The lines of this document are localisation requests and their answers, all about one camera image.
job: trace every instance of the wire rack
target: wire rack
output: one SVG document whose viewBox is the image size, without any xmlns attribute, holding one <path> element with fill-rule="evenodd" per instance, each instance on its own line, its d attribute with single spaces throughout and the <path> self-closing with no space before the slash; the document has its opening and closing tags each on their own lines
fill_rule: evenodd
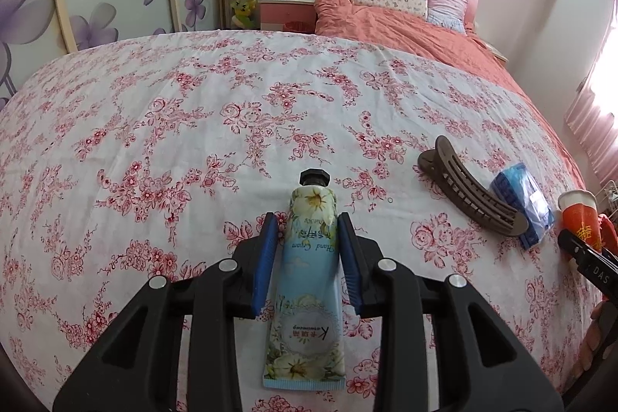
<svg viewBox="0 0 618 412">
<path fill-rule="evenodd" d="M 597 208 L 608 213 L 608 217 L 614 224 L 618 220 L 618 187 L 616 182 L 610 180 L 596 195 Z"/>
</svg>

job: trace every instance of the black tube cap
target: black tube cap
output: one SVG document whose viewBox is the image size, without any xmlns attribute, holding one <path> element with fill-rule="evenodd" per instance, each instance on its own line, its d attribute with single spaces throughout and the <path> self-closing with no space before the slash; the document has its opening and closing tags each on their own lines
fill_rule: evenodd
<svg viewBox="0 0 618 412">
<path fill-rule="evenodd" d="M 318 170 L 317 168 L 309 168 L 301 172 L 301 185 L 319 185 L 327 187 L 331 181 L 331 176 L 324 170 Z"/>
</svg>

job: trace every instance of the orange comforter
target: orange comforter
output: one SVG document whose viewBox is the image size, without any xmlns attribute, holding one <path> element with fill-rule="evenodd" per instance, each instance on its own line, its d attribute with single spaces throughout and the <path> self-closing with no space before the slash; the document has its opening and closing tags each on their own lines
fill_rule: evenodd
<svg viewBox="0 0 618 412">
<path fill-rule="evenodd" d="M 319 36 L 342 37 L 381 44 L 423 58 L 440 61 L 479 76 L 522 96 L 547 131 L 577 185 L 584 188 L 582 174 L 554 129 L 496 57 L 473 32 L 465 36 L 425 22 L 418 16 L 387 8 L 354 6 L 350 0 L 316 0 Z"/>
</svg>

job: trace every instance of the metal screw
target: metal screw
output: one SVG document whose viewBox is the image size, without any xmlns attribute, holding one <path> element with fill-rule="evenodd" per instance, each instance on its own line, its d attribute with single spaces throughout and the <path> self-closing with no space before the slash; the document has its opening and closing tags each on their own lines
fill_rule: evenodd
<svg viewBox="0 0 618 412">
<path fill-rule="evenodd" d="M 465 278 L 459 274 L 449 276 L 449 283 L 457 288 L 463 288 L 468 284 Z"/>
<path fill-rule="evenodd" d="M 153 276 L 152 278 L 150 278 L 148 286 L 154 289 L 163 288 L 167 282 L 168 279 L 165 276 Z"/>
<path fill-rule="evenodd" d="M 222 270 L 224 272 L 233 271 L 237 267 L 238 264 L 234 259 L 225 259 L 220 261 L 219 263 L 219 270 Z"/>
<path fill-rule="evenodd" d="M 397 269 L 397 263 L 392 259 L 380 259 L 378 267 L 383 271 L 394 271 Z"/>
</svg>

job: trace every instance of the pink drawer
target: pink drawer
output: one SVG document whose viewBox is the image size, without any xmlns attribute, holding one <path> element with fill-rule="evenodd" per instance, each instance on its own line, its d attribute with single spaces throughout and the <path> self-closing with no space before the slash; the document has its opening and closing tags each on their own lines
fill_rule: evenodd
<svg viewBox="0 0 618 412">
<path fill-rule="evenodd" d="M 315 9 L 310 4 L 260 3 L 260 22 L 266 24 L 285 24 L 289 21 L 302 21 L 315 27 Z"/>
</svg>

